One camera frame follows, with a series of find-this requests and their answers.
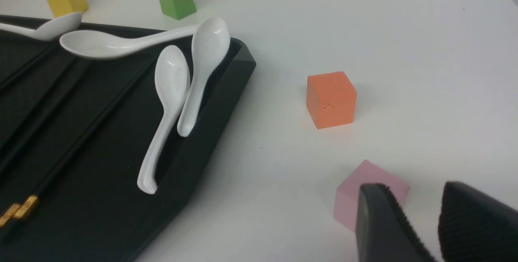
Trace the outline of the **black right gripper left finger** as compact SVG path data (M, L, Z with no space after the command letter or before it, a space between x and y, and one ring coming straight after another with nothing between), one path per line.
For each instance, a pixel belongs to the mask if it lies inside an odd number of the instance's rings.
M359 262L435 262L384 184L359 188L356 242Z

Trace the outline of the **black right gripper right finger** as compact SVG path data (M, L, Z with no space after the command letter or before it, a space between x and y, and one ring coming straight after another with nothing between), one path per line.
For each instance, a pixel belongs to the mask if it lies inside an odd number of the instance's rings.
M444 185L438 236L446 262L516 262L518 213L459 181Z

